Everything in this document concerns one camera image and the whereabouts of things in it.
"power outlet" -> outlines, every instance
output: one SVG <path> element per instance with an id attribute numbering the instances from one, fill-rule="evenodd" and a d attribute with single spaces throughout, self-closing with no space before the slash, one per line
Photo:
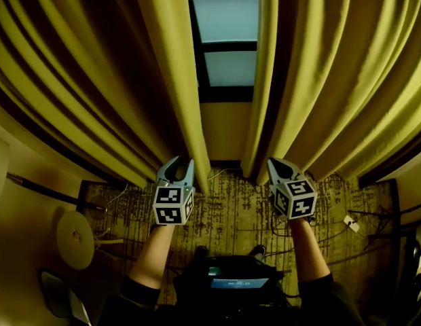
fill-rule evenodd
<path id="1" fill-rule="evenodd" d="M 349 226 L 349 228 L 355 233 L 357 233 L 360 229 L 359 224 L 357 222 L 354 222 L 354 220 L 348 215 L 345 217 L 344 223 L 346 223 Z"/>

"white disc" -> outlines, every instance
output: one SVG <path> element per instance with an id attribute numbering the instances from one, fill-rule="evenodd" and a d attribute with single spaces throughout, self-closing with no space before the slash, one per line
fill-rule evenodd
<path id="1" fill-rule="evenodd" d="M 67 211 L 58 222 L 56 244 L 64 262 L 76 270 L 87 268 L 94 254 L 94 237 L 87 219 Z"/>

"wall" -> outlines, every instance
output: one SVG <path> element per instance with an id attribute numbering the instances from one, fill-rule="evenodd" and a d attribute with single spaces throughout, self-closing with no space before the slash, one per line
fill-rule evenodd
<path id="1" fill-rule="evenodd" d="M 1 126 L 0 138 L 10 144 L 11 173 L 75 197 L 83 177 L 97 180 L 45 146 L 46 159 Z M 0 197 L 0 326 L 67 324 L 45 307 L 36 269 L 53 257 L 59 259 L 52 223 L 59 212 L 74 209 L 5 181 Z"/>
<path id="2" fill-rule="evenodd" d="M 396 179 L 399 206 L 405 210 L 421 203 L 421 152 L 408 163 L 384 179 Z M 421 209 L 402 216 L 403 223 L 421 219 Z"/>
<path id="3" fill-rule="evenodd" d="M 251 103 L 200 104 L 210 160 L 240 160 L 250 124 Z"/>

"screen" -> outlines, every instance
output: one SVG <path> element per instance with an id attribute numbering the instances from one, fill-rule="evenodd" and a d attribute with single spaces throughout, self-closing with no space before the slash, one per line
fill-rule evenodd
<path id="1" fill-rule="evenodd" d="M 260 289 L 268 278 L 260 279 L 213 279 L 210 287 L 213 289 Z"/>

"patterned carpet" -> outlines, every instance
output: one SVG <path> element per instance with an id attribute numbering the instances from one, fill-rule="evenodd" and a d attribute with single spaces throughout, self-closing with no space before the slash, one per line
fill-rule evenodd
<path id="1" fill-rule="evenodd" d="M 214 168 L 210 176 L 221 169 Z M 171 244 L 159 304 L 176 302 L 172 278 L 175 270 L 181 270 L 191 260 L 198 245 L 208 247 L 212 256 L 246 255 L 255 245 L 263 244 L 268 250 L 267 264 L 286 271 L 282 281 L 285 293 L 297 295 L 295 255 L 291 238 L 276 236 L 271 231 L 273 208 L 268 197 L 269 186 L 253 185 L 242 177 L 239 170 L 227 170 L 209 181 L 210 195 L 196 194 L 195 207 L 186 225 L 177 226 Z M 104 239 L 123 238 L 124 244 L 102 246 L 110 253 L 96 252 L 123 274 L 127 273 L 146 241 L 154 223 L 151 211 L 151 191 L 135 186 L 128 189 L 108 206 L 103 220 L 93 220 L 86 213 L 95 234 L 110 231 Z M 360 231 L 354 233 L 343 223 L 347 210 L 384 212 L 392 211 L 388 183 L 360 190 L 356 180 L 342 181 L 337 175 L 317 184 L 318 202 L 316 221 L 312 222 L 316 237 L 335 280 L 344 283 L 351 297 L 359 302 L 375 275 L 386 270 L 390 261 L 391 247 L 387 240 L 376 240 L 367 246 L 366 235 L 377 230 L 376 217 L 354 214 L 359 220 Z M 95 196 L 111 200 L 121 191 L 104 185 L 90 185 L 86 200 Z M 289 235 L 285 223 L 274 219 L 279 235 Z M 299 304 L 298 298 L 291 303 Z"/>

